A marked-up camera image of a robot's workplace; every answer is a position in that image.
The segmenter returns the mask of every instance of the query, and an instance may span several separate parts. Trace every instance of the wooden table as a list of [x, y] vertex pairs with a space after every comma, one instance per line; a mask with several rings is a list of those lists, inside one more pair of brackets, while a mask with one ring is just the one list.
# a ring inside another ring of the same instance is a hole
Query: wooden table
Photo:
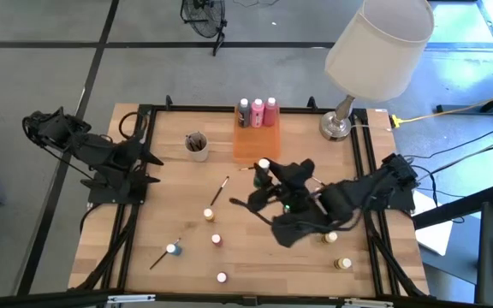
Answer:
[[[108, 135], [116, 142], [119, 120], [138, 109], [136, 104], [118, 104], [114, 109]], [[393, 134], [385, 110], [367, 110], [377, 162], [395, 150]], [[318, 131], [320, 115], [281, 115], [282, 154], [279, 163], [315, 162], [314, 176], [324, 182], [353, 179], [355, 167], [351, 140], [329, 142]], [[311, 234], [292, 248], [279, 246], [269, 226], [246, 209], [232, 205], [229, 198], [246, 200], [253, 191], [253, 171], [234, 163], [232, 155], [233, 113], [158, 112], [151, 151], [164, 166], [150, 165], [150, 175], [161, 179], [151, 184], [146, 202], [140, 207], [134, 245], [128, 269], [126, 290], [142, 293], [256, 294], [274, 296], [355, 296], [375, 295], [365, 226], [339, 233], [334, 244], [320, 242]], [[134, 117], [124, 123], [131, 133]], [[206, 162], [188, 158], [184, 136], [203, 132], [210, 141]], [[364, 151], [359, 131], [361, 152]], [[366, 157], [363, 159], [368, 170]], [[228, 185], [213, 206], [214, 223], [206, 222], [202, 212], [209, 205], [226, 175]], [[308, 181], [309, 187], [317, 183]], [[261, 211], [265, 217], [280, 215], [282, 207], [273, 204]], [[85, 221], [75, 256], [69, 286], [85, 280], [105, 254], [116, 214], [115, 205], [103, 205]], [[396, 259], [417, 287], [428, 292], [424, 268], [414, 235], [412, 221], [398, 211], [387, 211], [389, 234]], [[215, 247], [211, 236], [220, 234], [223, 246]], [[165, 247], [181, 237], [183, 253], [167, 255], [153, 270], [151, 264]], [[120, 256], [116, 258], [111, 286], [116, 285]], [[350, 269], [335, 269], [337, 258], [350, 258]], [[389, 293], [389, 279], [380, 256], [383, 289]], [[228, 282], [218, 283], [224, 271]]]

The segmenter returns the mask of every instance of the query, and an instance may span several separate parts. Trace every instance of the gray floor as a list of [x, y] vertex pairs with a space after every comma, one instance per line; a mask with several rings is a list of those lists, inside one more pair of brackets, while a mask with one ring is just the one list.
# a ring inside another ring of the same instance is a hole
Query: gray floor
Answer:
[[[282, 0], [272, 7], [243, 8], [227, 1], [229, 41], [333, 41], [360, 1]], [[0, 0], [0, 40], [97, 41], [110, 1]], [[357, 106], [385, 108], [401, 118], [430, 114], [437, 104], [473, 104], [493, 97], [493, 49], [453, 51], [454, 43], [492, 43], [476, 3], [433, 3], [436, 30], [431, 42], [447, 49], [424, 53], [411, 85], [399, 98]], [[121, 0], [110, 41], [202, 41], [178, 17], [179, 2]], [[74, 113], [94, 50], [0, 50], [0, 296], [14, 282], [39, 218], [56, 161], [29, 143], [20, 129], [23, 116], [64, 106]], [[233, 104], [243, 97], [275, 96], [286, 106], [303, 106], [313, 95], [330, 107], [344, 94], [324, 76], [326, 50], [207, 49], [106, 50], [85, 119], [104, 133], [115, 103]], [[402, 154], [427, 155], [493, 129], [492, 116], [447, 115], [396, 129]], [[487, 139], [417, 164], [434, 169], [492, 143]], [[437, 175], [437, 187], [456, 194], [493, 185], [493, 152]], [[87, 190], [68, 171], [33, 292], [62, 291], [68, 282], [79, 220]], [[429, 181], [422, 183], [430, 187]], [[439, 195], [441, 202], [453, 198]], [[431, 293], [442, 299], [472, 301], [474, 287], [426, 268]]]

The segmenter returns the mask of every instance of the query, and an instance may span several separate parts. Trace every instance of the cup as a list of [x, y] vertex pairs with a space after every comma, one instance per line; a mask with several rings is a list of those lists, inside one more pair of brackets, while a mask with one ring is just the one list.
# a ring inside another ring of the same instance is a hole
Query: cup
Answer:
[[187, 135], [184, 146], [195, 162], [204, 162], [209, 156], [209, 140], [200, 132]]

